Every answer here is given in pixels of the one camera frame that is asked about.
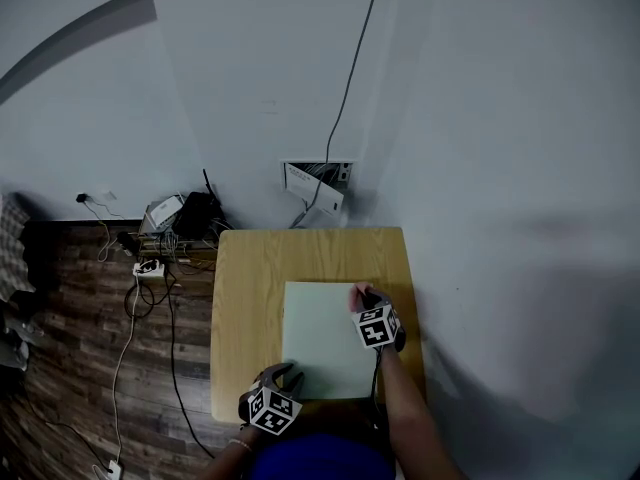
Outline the light green board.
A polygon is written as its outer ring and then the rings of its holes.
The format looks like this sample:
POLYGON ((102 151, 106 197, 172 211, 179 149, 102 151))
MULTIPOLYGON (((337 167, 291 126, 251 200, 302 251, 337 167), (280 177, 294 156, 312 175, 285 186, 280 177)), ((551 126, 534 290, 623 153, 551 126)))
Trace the light green board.
POLYGON ((348 308, 349 283, 285 283, 282 360, 302 371, 300 398, 370 396, 375 352, 363 347, 348 308))

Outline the black router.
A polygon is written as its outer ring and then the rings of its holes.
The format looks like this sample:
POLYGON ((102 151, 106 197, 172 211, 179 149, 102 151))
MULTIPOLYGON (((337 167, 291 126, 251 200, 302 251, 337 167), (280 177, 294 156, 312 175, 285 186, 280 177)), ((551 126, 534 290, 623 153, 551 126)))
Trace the black router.
POLYGON ((215 219, 224 218, 221 203, 210 185, 206 170, 202 172, 207 191, 191 192, 171 226, 173 233, 184 239, 202 239, 215 219))

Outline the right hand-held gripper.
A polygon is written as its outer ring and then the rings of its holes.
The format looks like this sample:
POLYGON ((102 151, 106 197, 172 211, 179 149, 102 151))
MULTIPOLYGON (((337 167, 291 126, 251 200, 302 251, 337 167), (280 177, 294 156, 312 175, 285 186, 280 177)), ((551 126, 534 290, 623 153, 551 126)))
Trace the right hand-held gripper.
POLYGON ((351 312, 352 321, 365 348, 393 346, 397 352, 404 349, 406 331, 387 294, 352 291, 351 312))

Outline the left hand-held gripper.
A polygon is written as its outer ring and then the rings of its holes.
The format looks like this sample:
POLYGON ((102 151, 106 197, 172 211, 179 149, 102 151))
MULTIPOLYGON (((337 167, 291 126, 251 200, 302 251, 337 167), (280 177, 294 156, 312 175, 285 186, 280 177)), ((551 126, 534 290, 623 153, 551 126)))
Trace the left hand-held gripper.
POLYGON ((252 389, 239 398, 238 414, 243 422, 274 436, 281 435, 294 422, 302 409, 297 400, 305 374, 298 372, 284 386, 284 377, 293 367, 291 362, 278 363, 256 376, 252 389))

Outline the person's blue shirt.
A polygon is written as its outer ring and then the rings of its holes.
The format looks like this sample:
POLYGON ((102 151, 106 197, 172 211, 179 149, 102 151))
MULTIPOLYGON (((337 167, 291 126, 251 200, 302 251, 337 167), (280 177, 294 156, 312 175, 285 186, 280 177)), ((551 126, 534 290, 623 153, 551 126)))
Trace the person's blue shirt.
POLYGON ((279 441, 256 454, 245 480, 395 480, 379 451, 330 434, 279 441))

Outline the white network box cover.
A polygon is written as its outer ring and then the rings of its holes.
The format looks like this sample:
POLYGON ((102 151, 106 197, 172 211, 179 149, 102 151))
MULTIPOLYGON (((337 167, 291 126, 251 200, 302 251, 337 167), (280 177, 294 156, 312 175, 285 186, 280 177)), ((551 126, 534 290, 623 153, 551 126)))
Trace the white network box cover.
POLYGON ((344 195, 293 164, 284 164, 284 185, 286 191, 302 199, 308 206, 314 202, 314 208, 329 216, 336 217, 341 212, 344 195))

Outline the person's right forearm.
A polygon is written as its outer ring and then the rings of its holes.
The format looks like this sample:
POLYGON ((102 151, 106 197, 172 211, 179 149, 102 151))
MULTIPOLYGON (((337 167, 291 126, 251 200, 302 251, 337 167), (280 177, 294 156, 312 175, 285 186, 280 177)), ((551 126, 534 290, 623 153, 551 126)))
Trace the person's right forearm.
POLYGON ((394 346, 382 349, 380 367, 389 440, 405 480, 468 480, 394 346))

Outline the wooden crate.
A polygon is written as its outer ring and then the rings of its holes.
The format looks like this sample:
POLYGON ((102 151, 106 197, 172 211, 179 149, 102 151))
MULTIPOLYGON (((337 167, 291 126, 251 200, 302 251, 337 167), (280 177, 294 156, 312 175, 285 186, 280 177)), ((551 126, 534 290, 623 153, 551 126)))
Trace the wooden crate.
POLYGON ((200 239, 185 238, 171 228, 161 232, 138 233, 135 238, 140 243, 140 257, 159 259, 165 264, 178 264, 184 269, 212 269, 218 254, 219 234, 213 230, 207 231, 200 239))

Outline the white power strip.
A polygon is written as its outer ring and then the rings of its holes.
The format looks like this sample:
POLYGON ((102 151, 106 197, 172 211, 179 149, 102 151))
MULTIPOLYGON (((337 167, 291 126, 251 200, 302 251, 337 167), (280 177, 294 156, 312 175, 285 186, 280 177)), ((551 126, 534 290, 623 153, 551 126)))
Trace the white power strip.
POLYGON ((138 279, 161 279, 165 276, 165 265, 158 259, 136 262, 132 274, 138 279))

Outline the pink cloth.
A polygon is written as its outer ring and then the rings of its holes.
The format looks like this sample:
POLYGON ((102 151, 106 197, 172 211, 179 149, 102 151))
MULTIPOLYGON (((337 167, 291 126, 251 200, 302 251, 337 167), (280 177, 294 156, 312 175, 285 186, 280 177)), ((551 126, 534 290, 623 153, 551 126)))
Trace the pink cloth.
POLYGON ((351 312, 351 292, 352 291, 366 292, 366 291, 370 291, 371 288, 372 286, 368 282, 357 282, 351 286, 349 290, 349 295, 348 295, 348 308, 350 312, 351 312))

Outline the white router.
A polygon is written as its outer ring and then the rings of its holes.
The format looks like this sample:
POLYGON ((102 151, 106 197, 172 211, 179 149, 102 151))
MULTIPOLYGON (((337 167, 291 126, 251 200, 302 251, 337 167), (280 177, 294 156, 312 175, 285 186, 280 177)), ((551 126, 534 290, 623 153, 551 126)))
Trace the white router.
POLYGON ((184 199, 181 195, 172 195, 162 201, 154 201, 145 210, 146 222, 153 229, 165 229, 173 222, 183 205, 184 199))

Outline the person's left forearm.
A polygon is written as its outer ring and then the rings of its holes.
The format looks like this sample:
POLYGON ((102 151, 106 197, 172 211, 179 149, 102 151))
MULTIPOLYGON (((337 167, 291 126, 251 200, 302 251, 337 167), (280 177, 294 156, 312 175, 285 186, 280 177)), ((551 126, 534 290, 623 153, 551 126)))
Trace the person's left forearm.
POLYGON ((263 432, 253 426, 243 428, 196 480, 240 480, 258 449, 263 432))

